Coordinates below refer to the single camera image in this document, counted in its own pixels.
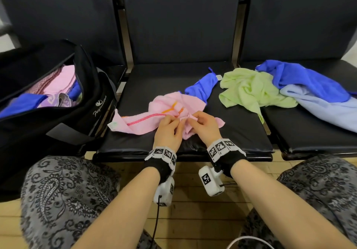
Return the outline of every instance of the white cable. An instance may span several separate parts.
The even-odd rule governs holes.
[[[239,237],[239,238],[236,238],[233,242],[231,242],[229,244],[229,246],[227,247],[227,249],[230,249],[230,247],[232,247],[232,245],[236,242],[238,242],[239,240],[243,240],[243,239],[253,239],[253,240],[258,240],[260,242],[263,242],[265,243],[267,246],[269,246],[271,249],[274,249],[273,246],[271,246],[269,243],[267,243],[265,240],[262,240],[260,238],[257,238],[257,237],[253,237],[253,236],[242,236],[242,237]]]

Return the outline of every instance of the open bag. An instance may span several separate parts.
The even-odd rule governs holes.
[[[0,202],[19,197],[27,170],[43,157],[81,156],[89,145],[93,150],[110,122],[115,84],[81,46],[65,40],[0,54],[0,112],[63,65],[75,66],[80,101],[0,118]]]

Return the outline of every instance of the bag logo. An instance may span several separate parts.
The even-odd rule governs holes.
[[[95,103],[96,106],[99,106],[99,108],[93,112],[93,115],[96,117],[97,114],[101,111],[104,103],[105,103],[105,100],[107,99],[107,96],[104,97],[104,100],[99,100]]]
[[[95,103],[96,106],[101,106],[103,104],[103,101],[102,100],[99,100]]]

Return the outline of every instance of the paisley pattern fabric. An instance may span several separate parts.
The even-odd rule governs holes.
[[[278,181],[315,208],[357,245],[357,168],[336,156],[320,154],[284,171]],[[242,236],[254,236],[275,249],[284,247],[255,209],[247,217]],[[245,239],[239,248],[266,249],[261,242]]]
[[[110,167],[83,158],[48,156],[33,165],[21,190],[21,230],[29,248],[72,247],[117,196],[119,181]],[[150,245],[144,231],[137,249]]]

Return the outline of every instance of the black chair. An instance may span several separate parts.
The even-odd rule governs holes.
[[[158,95],[193,85],[211,67],[223,75],[231,63],[239,0],[124,0],[134,68],[118,104],[122,116],[147,111]],[[256,114],[225,108],[213,89],[205,111],[226,124],[221,133],[252,161],[271,161],[272,145]],[[152,149],[154,132],[133,135],[107,132],[96,161],[142,161]],[[208,161],[197,135],[183,141],[179,161]]]
[[[355,43],[357,0],[250,0],[239,66],[266,59],[300,63],[357,91],[357,68],[341,60]],[[357,154],[357,134],[319,120],[303,107],[264,107],[284,159],[301,153]]]
[[[126,71],[114,0],[1,0],[22,46],[54,39],[81,44],[118,85]]]

